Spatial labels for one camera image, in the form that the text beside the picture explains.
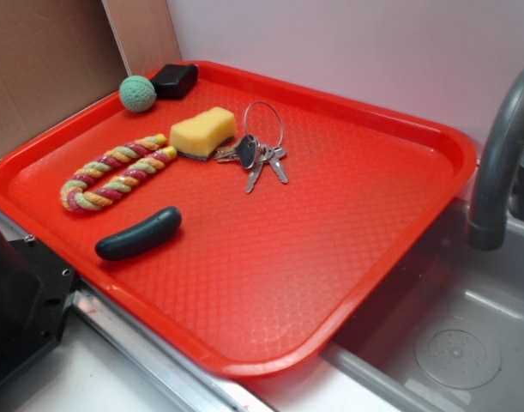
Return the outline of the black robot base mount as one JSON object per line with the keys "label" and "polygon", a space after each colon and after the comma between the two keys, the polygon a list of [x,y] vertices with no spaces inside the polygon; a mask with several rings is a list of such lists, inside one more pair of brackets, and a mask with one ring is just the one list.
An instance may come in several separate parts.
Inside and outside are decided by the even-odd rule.
{"label": "black robot base mount", "polygon": [[42,241],[0,231],[0,388],[61,342],[77,283],[75,269]]}

